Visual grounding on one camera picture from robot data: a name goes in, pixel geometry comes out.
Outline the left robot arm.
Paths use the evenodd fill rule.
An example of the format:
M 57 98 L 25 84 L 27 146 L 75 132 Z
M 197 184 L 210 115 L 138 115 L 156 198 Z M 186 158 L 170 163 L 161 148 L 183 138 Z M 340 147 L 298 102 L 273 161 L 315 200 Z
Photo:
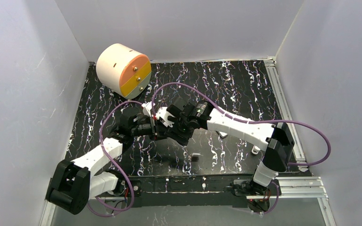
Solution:
M 101 168 L 127 151 L 135 137 L 157 137 L 164 131 L 165 125 L 153 116 L 124 112 L 102 144 L 79 158 L 57 164 L 45 199 L 74 215 L 80 213 L 91 198 L 115 190 L 118 184 L 115 174 L 98 174 Z

